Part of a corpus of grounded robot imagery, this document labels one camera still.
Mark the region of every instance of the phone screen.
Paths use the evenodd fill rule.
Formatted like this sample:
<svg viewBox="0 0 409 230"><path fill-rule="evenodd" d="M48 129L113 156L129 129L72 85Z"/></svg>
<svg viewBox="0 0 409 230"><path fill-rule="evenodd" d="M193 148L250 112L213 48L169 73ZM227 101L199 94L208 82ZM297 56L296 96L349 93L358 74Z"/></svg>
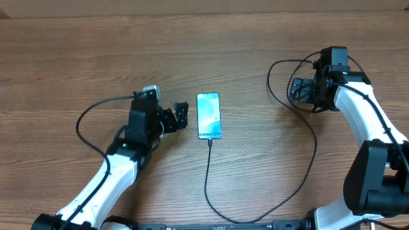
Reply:
<svg viewBox="0 0 409 230"><path fill-rule="evenodd" d="M197 95L197 127L199 139L222 138L218 93L200 93Z"/></svg>

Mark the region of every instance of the cable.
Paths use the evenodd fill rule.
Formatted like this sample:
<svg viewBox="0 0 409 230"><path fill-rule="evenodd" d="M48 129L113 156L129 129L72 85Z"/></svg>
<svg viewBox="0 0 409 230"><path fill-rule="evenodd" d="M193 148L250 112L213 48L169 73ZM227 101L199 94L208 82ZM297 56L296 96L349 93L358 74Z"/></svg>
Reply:
<svg viewBox="0 0 409 230"><path fill-rule="evenodd" d="M362 219L360 221L356 221L355 223L353 223L353 224L351 224L349 226L346 226L344 228L341 228L340 230L351 229L351 228L357 227L357 226L359 226L361 224L367 224L367 223L378 224L379 226L382 226L382 227L385 227L385 228L391 229L391 230L409 230L409 225L407 225L405 227L395 227L395 226L390 226L390 225L385 224L383 222L380 222L380 221L377 221L377 220L371 220L371 219L368 219L368 218L364 218L364 219Z"/></svg>
<svg viewBox="0 0 409 230"><path fill-rule="evenodd" d="M282 101L280 101L280 100L274 95L274 93L273 93L273 91L272 91L272 89L271 89L271 86L270 86L270 73L271 73L272 68L273 68L277 63L282 63L282 62L287 62L287 61L301 61L301 62L305 62L305 61L306 61L306 58L305 58L305 59L289 59L289 60L276 61L275 63L273 63L273 64L271 65L271 67L270 67L270 69L269 69L269 71L268 71L268 74L267 74L267 86L268 86L268 89L270 90L271 95L272 95L280 104L282 104L283 106L285 106L285 107L286 107L287 109L289 109L290 111L294 112L294 113L307 125L308 129L311 131L311 133L312 133L312 135L313 135L313 137L314 137L314 143L315 143L314 151L313 151L313 156L311 157L311 162L310 162L310 164L309 164L309 166L308 166L307 172L306 172L306 174L305 174L305 176L304 176L304 178L303 178L303 180L302 180L300 186L299 186L289 197L287 197L287 199L283 200L283 201L282 201L281 203L279 203L277 206L275 206L275 207L273 207L272 209L268 210L266 213L262 214L260 217L254 219L254 220L251 220L251 221L247 221L247 222L240 222L240 221L232 220L232 219L226 217L225 215L221 214L219 211L217 211L217 210L213 207L213 205L211 204L211 202L209 201L209 198L208 198L208 196L207 196L207 191L206 191L206 188L207 188L207 179L208 179L208 173L209 173L209 166L210 166L210 153L211 153L211 150L212 150L212 140L209 139L209 143L208 143L208 145L209 145L209 156L208 156L208 161L207 161L206 178L205 178L205 180L204 180L204 196L206 197L206 201L207 201L207 203L209 204L210 208L211 208L216 214L218 214L219 216L221 216L222 218L224 218L224 219L227 220L227 221L230 221L230 222L232 222L232 223L234 223L234 224L251 224L251 223L255 223L255 222L261 220L262 218L264 218L264 217L266 217L268 214L270 214L272 211L278 209L278 208L279 208L280 206L282 206L285 202L289 201L293 196L295 196L295 194L297 194L297 192L302 188L302 186L304 185L304 183L305 183L305 181L306 181L306 179L307 179L307 177L308 177L309 171L311 170L311 167L313 166L315 154L316 154L316 152L317 152L318 140L317 140L317 136L316 136L316 134L315 134L315 131L313 130L312 126L308 123L308 121L307 121L304 117L302 117L299 112L297 112L296 110L292 109L290 106L288 106L288 105L286 105L285 103L283 103Z"/></svg>
<svg viewBox="0 0 409 230"><path fill-rule="evenodd" d="M400 147L399 144L397 143L395 137L392 135L392 132L390 131L390 128L387 126L387 124L386 124L386 122L385 122L385 120L384 120L384 118L383 118L381 112L379 111L378 107L377 107L377 106L375 105L375 103L368 97L368 95L365 95L363 92L361 92L361 91L359 91L359 90L357 90L357 89L355 89L355 88L353 88L353 87L351 87L351 86L347 86L347 85L345 85L345 84L341 84L341 83L337 83L337 82L325 82L325 83L322 83L322 84L329 85L329 86L341 86L341 87L344 87L344 88L346 88L346 89L349 89L350 91L352 91L352 92L354 92L354 93L356 93L356 94L362 96L362 97L371 105L372 109L375 111L376 116L377 116L378 119L379 119L379 122L381 123L383 129L385 130L385 133L388 135L390 141L392 141L393 145L395 146L395 148L396 148L397 151L399 152L399 155L400 155L400 157L402 158L403 165L404 165L404 167L405 167L406 175L409 175L409 164L408 164L408 161L407 161L407 159L406 159L405 154L403 153L401 147ZM314 86L317 86L317 84L305 84L305 85L303 85L302 87L296 89L296 90L294 91L294 93L298 93L298 92L301 91L302 89L307 88L307 87L310 87L310 86L311 86L311 87L314 87Z"/></svg>
<svg viewBox="0 0 409 230"><path fill-rule="evenodd" d="M89 194L89 196L87 196L87 198L82 202L82 204L80 204L77 209L75 209L75 211L70 215L70 217L68 217L64 224L59 228L59 230L63 230L69 223L71 223L71 220L85 207L85 205L87 205L88 201L91 200L91 198L98 192L98 190L101 188L101 186L104 184L105 180L108 178L108 175L110 173L111 170L111 165L109 163L109 159L107 158L107 155L100 150L98 147L96 147L95 145L91 144L89 141L87 141L87 139L85 139L82 134L79 132L79 123L81 122L82 118L85 116L85 114L87 112L89 112L92 108L96 107L97 105L100 105L102 103L105 102L111 102L111 101L115 101L115 100L124 100L124 99L132 99L134 96L119 96L119 97L115 97L115 98L108 98L105 100L102 100L100 102L97 102L91 106L89 106L84 112L82 112L82 114L79 116L78 120L77 120L77 124L75 126L75 131L77 132L77 135L79 137L79 139L81 139L83 141L83 143L85 143L86 145L88 145L89 147L91 147L93 150L99 152L99 154L101 154L105 161L107 162L107 170L105 172L104 177L102 178L101 182L94 188L94 190Z"/></svg>

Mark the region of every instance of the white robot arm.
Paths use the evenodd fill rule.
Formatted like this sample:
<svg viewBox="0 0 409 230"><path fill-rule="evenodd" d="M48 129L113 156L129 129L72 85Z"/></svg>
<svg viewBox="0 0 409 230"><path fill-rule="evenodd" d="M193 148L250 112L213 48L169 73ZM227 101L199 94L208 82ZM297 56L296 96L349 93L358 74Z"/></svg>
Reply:
<svg viewBox="0 0 409 230"><path fill-rule="evenodd" d="M396 130L395 126L393 126L382 108L379 106L379 103L376 101L373 94L373 88L371 85L363 82L349 82L346 85L368 95L378 107L387 126L391 129L391 132L398 143L402 144L403 141L407 141L407 138ZM334 103L344 114L359 146L361 146L364 141L372 141L374 139L379 139L384 143L391 143L375 114L375 111L360 95L347 88L338 87ZM361 219L376 220L380 218L383 218L383 216L379 214L367 213L364 215L354 215L345 204L343 196L327 206L318 208L314 214L317 230L337 230Z"/></svg>
<svg viewBox="0 0 409 230"><path fill-rule="evenodd" d="M89 222L91 227L99 229L120 195L136 180L138 162L119 153L108 155L108 159L111 163L110 175L87 205L71 220L71 223L81 225ZM107 164L104 161L100 170L84 190L70 204L58 211L57 215L62 215L61 220L66 220L89 196L104 177L106 170Z"/></svg>

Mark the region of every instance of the wood grain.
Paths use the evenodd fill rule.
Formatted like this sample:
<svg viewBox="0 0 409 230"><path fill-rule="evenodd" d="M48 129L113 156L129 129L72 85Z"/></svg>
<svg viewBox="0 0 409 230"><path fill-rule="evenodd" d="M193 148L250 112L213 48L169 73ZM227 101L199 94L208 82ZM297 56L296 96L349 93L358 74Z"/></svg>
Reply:
<svg viewBox="0 0 409 230"><path fill-rule="evenodd" d="M77 138L77 117L100 99L151 84L161 86L163 107L190 104L189 125L166 135L112 214L141 223L225 222L203 195L208 147L196 131L196 94L216 91L224 133L213 142L209 198L233 219L258 217L298 187L314 147L305 125L270 96L270 65L347 46L390 120L409 134L408 20L404 11L1 20L0 229L29 229L40 213L70 202L102 163ZM273 69L279 98L296 65ZM313 73L306 65L297 77ZM129 106L97 107L82 132L106 148ZM342 114L304 116L318 136L313 168L264 222L299 219L338 198L359 149ZM402 226L408 217L385 222Z"/></svg>

